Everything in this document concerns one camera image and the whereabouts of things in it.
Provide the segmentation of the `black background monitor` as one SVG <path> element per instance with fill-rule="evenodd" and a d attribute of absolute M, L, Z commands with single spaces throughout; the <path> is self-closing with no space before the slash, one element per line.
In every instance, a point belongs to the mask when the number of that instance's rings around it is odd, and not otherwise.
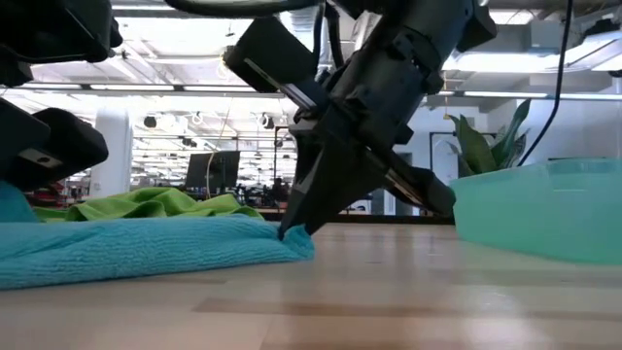
<path fill-rule="evenodd" d="M 209 187 L 211 193 L 221 187 L 234 188 L 238 180 L 239 162 L 238 151 L 193 154 L 190 156 L 185 186 Z"/>

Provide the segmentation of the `green microfiber towel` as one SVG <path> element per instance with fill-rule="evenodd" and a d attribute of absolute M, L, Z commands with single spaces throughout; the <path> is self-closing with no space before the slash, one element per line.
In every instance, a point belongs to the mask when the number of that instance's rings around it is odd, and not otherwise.
<path fill-rule="evenodd" d="M 263 219 L 256 209 L 240 204 L 230 193 L 197 201 L 185 192 L 166 187 L 89 199 L 64 209 L 34 207 L 33 211 L 40 221 L 49 223 L 228 215 Z"/>

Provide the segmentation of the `black background station frame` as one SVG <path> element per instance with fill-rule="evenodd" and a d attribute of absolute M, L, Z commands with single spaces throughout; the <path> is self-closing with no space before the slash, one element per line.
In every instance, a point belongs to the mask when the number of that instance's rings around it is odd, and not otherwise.
<path fill-rule="evenodd" d="M 432 131 L 429 133 L 428 141 L 429 141 L 429 167 L 430 170 L 433 170 L 434 165 L 434 150 L 439 145 L 440 139 L 436 139 L 436 136 L 452 136 L 456 137 L 457 133 L 455 131 Z"/>

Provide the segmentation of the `LED light bar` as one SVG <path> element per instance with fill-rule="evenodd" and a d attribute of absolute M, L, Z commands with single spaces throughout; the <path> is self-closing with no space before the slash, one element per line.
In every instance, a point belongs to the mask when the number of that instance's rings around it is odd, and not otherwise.
<path fill-rule="evenodd" d="M 121 94 L 121 95 L 192 95 L 222 97 L 260 97 L 282 98 L 280 91 L 257 92 L 246 86 L 184 86 L 184 85 L 123 85 L 123 84 L 68 84 L 68 83 L 27 83 L 14 90 L 34 90 L 49 92 L 82 93 L 82 94 Z M 452 98 L 516 98 L 552 100 L 554 95 L 545 92 L 519 91 L 473 91 L 473 90 L 441 90 L 438 96 Z"/>

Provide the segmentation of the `black aluminium table frame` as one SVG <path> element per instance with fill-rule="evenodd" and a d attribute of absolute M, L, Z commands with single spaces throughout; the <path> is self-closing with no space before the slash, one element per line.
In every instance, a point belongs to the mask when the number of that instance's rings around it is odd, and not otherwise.
<path fill-rule="evenodd" d="M 422 216 L 381 216 L 381 215 L 349 215 L 339 214 L 328 219 L 329 223 L 340 224 L 374 224 L 374 225 L 438 225 L 453 226 L 453 218 L 422 217 Z"/>

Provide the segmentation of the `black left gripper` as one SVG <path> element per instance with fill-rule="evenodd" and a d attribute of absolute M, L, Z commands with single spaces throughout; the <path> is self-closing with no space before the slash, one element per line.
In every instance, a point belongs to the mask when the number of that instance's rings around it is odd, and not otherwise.
<path fill-rule="evenodd" d="M 0 98 L 0 181 L 29 192 L 108 155 L 103 135 L 72 113 L 48 108 L 30 114 Z"/>

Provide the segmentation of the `snake plant in white pot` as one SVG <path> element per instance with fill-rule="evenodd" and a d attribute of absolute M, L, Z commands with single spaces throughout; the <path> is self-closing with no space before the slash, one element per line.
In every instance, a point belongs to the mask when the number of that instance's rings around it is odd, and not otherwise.
<path fill-rule="evenodd" d="M 518 131 L 530 112 L 531 102 L 531 99 L 526 99 L 517 107 L 511 123 L 499 130 L 493 143 L 472 128 L 465 116 L 457 118 L 448 115 L 458 140 L 458 146 L 449 143 L 449 147 L 457 156 L 460 177 L 504 170 L 517 163 L 525 152 L 528 134 L 525 132 L 518 136 Z"/>

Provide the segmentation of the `teal translucent plastic basket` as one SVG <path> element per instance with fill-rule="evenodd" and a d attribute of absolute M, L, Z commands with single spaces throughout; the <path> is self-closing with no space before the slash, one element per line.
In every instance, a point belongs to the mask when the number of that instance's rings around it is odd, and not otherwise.
<path fill-rule="evenodd" d="M 558 159 L 461 178 L 451 187 L 465 241 L 622 265 L 622 159 Z"/>

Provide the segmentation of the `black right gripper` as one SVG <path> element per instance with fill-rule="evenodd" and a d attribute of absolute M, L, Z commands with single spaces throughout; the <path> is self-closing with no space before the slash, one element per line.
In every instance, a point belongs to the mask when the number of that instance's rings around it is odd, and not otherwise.
<path fill-rule="evenodd" d="M 312 53 L 274 17 L 255 19 L 225 52 L 225 65 L 258 92 L 281 91 L 297 106 L 289 132 L 297 161 L 279 237 L 313 233 L 368 193 L 384 188 L 413 206 L 449 214 L 452 191 L 393 147 L 413 135 L 409 119 L 429 72 L 413 61 L 406 30 L 379 27 L 346 63 L 316 79 Z"/>

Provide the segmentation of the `white pillar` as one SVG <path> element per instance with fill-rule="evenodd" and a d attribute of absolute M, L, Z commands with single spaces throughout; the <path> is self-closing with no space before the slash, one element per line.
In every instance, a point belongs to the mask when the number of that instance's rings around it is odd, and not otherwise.
<path fill-rule="evenodd" d="M 95 129 L 104 137 L 108 157 L 91 168 L 89 196 L 107 197 L 130 188 L 133 127 L 126 109 L 104 107 L 97 110 Z"/>

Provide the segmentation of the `blue microfiber towel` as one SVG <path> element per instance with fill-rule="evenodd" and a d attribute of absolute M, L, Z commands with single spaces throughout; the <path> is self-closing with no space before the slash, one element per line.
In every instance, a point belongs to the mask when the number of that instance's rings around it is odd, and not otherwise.
<path fill-rule="evenodd" d="M 242 215 L 42 222 L 0 183 L 0 290 L 311 260 L 304 227 L 284 238 Z"/>

